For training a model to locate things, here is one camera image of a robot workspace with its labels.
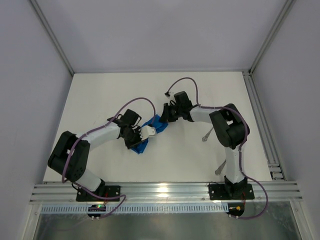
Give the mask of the blue satin napkin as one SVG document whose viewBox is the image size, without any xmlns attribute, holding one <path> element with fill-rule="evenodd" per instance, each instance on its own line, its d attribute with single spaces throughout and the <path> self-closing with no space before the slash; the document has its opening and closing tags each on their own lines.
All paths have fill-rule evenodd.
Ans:
<svg viewBox="0 0 320 240">
<path fill-rule="evenodd" d="M 151 118 L 150 120 L 145 122 L 141 127 L 150 125 L 150 126 L 154 127 L 155 130 L 156 130 L 156 133 L 159 134 L 159 133 L 163 132 L 169 125 L 167 122 L 160 122 L 160 118 L 161 117 L 158 114 L 156 114 L 155 115 L 155 120 L 154 120 L 153 123 L 152 123 L 153 118 Z M 137 154 L 142 154 L 145 151 L 148 143 L 149 143 L 149 140 L 146 139 L 144 142 L 142 142 L 142 143 L 138 144 L 137 146 L 133 147 L 131 150 L 134 151 Z"/>
</svg>

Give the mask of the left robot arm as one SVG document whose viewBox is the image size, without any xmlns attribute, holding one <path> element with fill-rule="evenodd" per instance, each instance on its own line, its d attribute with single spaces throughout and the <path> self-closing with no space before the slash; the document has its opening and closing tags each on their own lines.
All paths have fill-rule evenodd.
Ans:
<svg viewBox="0 0 320 240">
<path fill-rule="evenodd" d="M 142 130 L 145 127 L 138 125 L 141 119 L 135 111 L 128 109 L 124 114 L 111 117 L 104 125 L 82 135 L 63 132 L 48 159 L 48 167 L 86 192 L 91 192 L 94 197 L 110 198 L 105 181 L 87 169 L 89 153 L 94 148 L 119 138 L 124 139 L 128 149 L 144 142 L 146 138 L 142 135 Z"/>
</svg>

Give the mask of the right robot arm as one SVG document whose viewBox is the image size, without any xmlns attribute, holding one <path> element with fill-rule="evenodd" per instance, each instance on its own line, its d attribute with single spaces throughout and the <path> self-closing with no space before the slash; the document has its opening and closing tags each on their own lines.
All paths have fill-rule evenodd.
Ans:
<svg viewBox="0 0 320 240">
<path fill-rule="evenodd" d="M 193 105 L 185 91 L 173 97 L 163 105 L 160 121 L 172 123 L 183 118 L 189 122 L 212 124 L 217 140 L 225 149 L 224 192 L 229 199 L 240 199 L 248 186 L 242 157 L 250 128 L 238 109 L 232 103 L 222 107 Z"/>
</svg>

